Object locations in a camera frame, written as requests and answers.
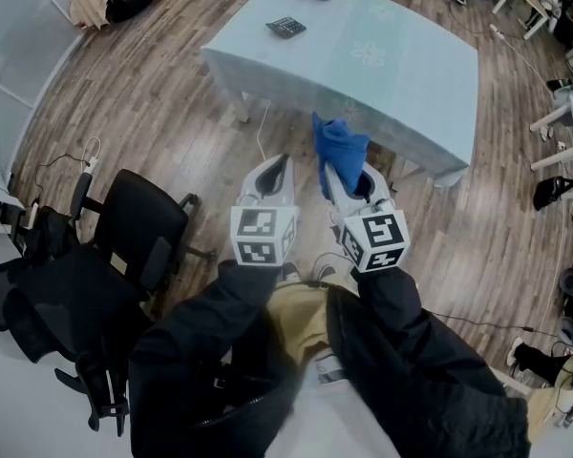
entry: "wood plank floor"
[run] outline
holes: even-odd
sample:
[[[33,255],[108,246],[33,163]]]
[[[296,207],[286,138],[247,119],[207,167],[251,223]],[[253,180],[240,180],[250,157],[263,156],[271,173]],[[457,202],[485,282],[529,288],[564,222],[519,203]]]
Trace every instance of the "wood plank floor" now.
[[[188,231],[190,242],[216,249],[223,259],[230,256],[229,207],[245,174],[261,161],[254,135],[267,102],[253,100],[249,122],[238,122],[208,74],[200,45],[246,1],[155,0],[130,22],[90,31],[49,89],[24,139],[15,163],[15,193],[30,203],[38,192],[36,165],[65,152],[81,156],[87,138],[97,135],[102,151],[93,197],[104,198],[121,168],[141,173],[176,199],[195,192],[203,205]],[[478,322],[555,332],[560,310],[553,282],[557,268],[560,273],[573,260],[573,202],[540,213],[533,209],[536,183],[562,171],[555,166],[533,174],[529,169],[532,161],[556,149],[528,132],[530,123],[550,112],[550,99],[524,61],[488,26],[495,23],[516,36],[510,42],[545,78],[567,75],[563,49],[545,30],[530,41],[520,38],[517,18],[526,18],[530,10],[518,0],[497,16],[491,14],[497,0],[470,0],[466,8],[450,8],[445,0],[393,1],[468,42],[479,59],[476,145],[467,175],[452,189],[436,189],[418,178],[395,197],[413,244],[406,268],[419,284],[423,304]],[[572,143],[565,128],[556,134]],[[302,215],[293,258],[306,273],[319,254],[339,252],[328,229],[329,205],[318,186],[310,117],[272,105],[262,142],[268,156],[289,153],[295,160]],[[407,168],[373,146],[369,161],[387,177]],[[79,168],[61,159],[50,170],[41,169],[43,203],[67,212]],[[573,163],[569,171],[573,174]],[[95,221],[93,214],[83,218],[85,238]],[[334,264],[347,273],[345,261]],[[161,310],[196,294],[215,274],[216,266],[187,257]],[[504,351],[519,334],[460,321],[448,324],[497,367],[504,367]],[[544,348],[553,342],[521,335]]]

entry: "shoe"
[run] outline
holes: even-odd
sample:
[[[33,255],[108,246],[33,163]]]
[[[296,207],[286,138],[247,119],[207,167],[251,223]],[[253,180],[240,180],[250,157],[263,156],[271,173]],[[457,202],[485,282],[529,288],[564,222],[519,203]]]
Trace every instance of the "shoe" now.
[[[333,268],[330,264],[326,264],[323,267],[321,267],[320,271],[318,272],[318,278],[316,280],[321,281],[322,279],[330,275],[335,275],[335,273],[336,273],[335,268]]]
[[[507,353],[507,366],[513,366],[518,360],[516,360],[516,348],[524,343],[524,340],[520,337],[516,338],[512,343],[512,347]]]
[[[283,264],[283,281],[301,283],[302,277],[299,274],[299,268],[293,261],[285,261]]]

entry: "blue rag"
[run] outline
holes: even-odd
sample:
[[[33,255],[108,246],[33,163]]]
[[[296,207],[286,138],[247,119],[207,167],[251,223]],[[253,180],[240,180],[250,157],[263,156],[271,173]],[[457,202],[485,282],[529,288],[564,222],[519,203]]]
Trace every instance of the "blue rag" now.
[[[352,194],[363,173],[363,163],[367,157],[368,135],[357,135],[348,128],[346,120],[336,118],[329,122],[312,113],[314,145],[320,162],[319,178],[321,191],[329,199],[329,188],[325,178],[325,163],[333,165],[337,175],[342,178],[346,190]]]

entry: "black calculator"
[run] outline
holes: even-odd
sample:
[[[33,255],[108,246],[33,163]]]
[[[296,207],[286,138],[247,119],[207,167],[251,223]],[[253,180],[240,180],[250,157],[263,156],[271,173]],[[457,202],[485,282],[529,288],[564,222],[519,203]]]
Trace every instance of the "black calculator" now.
[[[284,39],[290,39],[293,35],[297,35],[306,30],[306,26],[291,17],[285,17],[284,19],[266,25]]]

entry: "black jacket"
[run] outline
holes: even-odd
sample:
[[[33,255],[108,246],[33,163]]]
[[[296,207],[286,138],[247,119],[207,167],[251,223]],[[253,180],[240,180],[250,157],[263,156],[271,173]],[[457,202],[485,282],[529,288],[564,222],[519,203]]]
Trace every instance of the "black jacket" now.
[[[136,458],[264,456],[299,384],[265,311],[277,273],[222,263],[142,337],[130,358]],[[526,402],[506,398],[479,355],[421,308],[414,280],[397,268],[354,276],[360,299],[329,289],[329,343],[401,457],[528,456]]]

